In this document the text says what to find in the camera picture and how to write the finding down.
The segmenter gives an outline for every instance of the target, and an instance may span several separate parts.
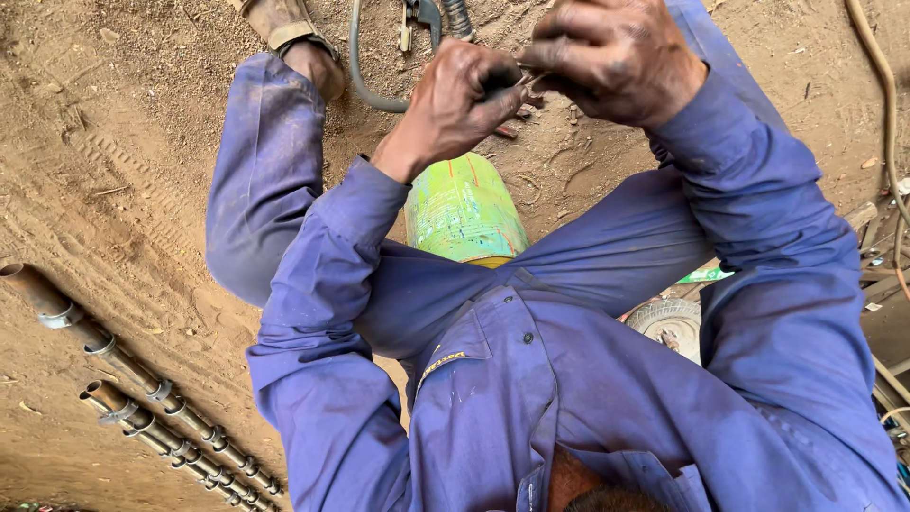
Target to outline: sandy soil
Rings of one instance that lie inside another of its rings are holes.
[[[32,262],[175,380],[275,475],[278,433],[257,414],[243,350],[259,311],[221,290],[203,262],[203,219],[228,86],[259,38],[223,0],[0,0],[0,266]],[[482,44],[519,48],[547,0],[469,0]],[[430,58],[396,49],[398,0],[371,0],[362,62],[372,86],[405,94]],[[310,4],[343,53],[350,5]],[[910,4],[865,2],[899,76],[910,86]],[[821,186],[844,213],[876,198],[881,89],[836,0],[726,0],[714,19],[733,40],[795,135],[815,152]],[[102,37],[101,29],[117,36]],[[582,118],[553,97],[520,135],[480,154],[511,190],[530,237],[572,220],[652,156],[640,130]],[[329,108],[326,170],[337,184],[351,157],[371,152],[396,117],[348,94]],[[898,168],[907,165],[901,116]],[[587,141],[591,144],[584,150]],[[393,236],[403,235],[401,225]],[[110,368],[0,286],[0,505],[25,500],[97,510],[223,507],[143,445],[96,425],[76,396]],[[384,362],[397,382],[400,370]],[[123,382],[136,394],[136,388]],[[20,407],[25,404],[36,412]],[[290,510],[289,503],[280,503]]]

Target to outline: hand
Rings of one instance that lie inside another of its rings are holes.
[[[520,79],[508,53],[446,38],[373,165],[410,183],[430,164],[467,153],[521,107],[528,89],[515,87]]]
[[[707,67],[663,0],[569,0],[534,28],[519,60],[592,118],[656,128],[698,92]]]

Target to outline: small stone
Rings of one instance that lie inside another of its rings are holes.
[[[120,34],[109,28],[102,28],[98,32],[101,33],[101,38],[105,40],[105,43],[108,43],[109,45],[115,45],[116,42],[120,40]]]

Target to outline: wheel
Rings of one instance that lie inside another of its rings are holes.
[[[625,321],[639,333],[696,362],[702,363],[698,332],[702,328],[702,308],[685,299],[660,299],[644,304]]]

